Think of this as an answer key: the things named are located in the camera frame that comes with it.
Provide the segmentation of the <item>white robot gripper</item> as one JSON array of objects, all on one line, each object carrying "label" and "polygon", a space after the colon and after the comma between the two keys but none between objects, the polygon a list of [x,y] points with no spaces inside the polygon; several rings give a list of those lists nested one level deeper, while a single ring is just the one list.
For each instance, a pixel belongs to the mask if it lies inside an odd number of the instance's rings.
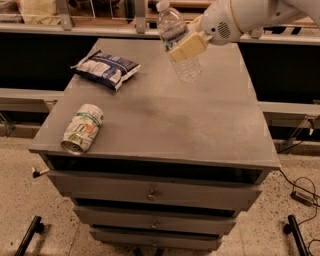
[{"label": "white robot gripper", "polygon": [[238,42],[243,32],[236,22],[232,0],[216,0],[188,24],[190,33],[176,33],[167,38],[168,55],[181,62],[206,51],[209,43],[226,45]]}]

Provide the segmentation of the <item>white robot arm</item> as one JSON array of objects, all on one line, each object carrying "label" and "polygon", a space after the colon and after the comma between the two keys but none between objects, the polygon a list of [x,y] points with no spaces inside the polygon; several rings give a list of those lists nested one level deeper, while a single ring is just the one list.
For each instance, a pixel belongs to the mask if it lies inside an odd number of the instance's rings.
[{"label": "white robot arm", "polygon": [[195,57],[208,44],[238,42],[247,32],[311,18],[320,27],[320,0],[215,0],[189,24],[189,33],[170,51],[174,62]]}]

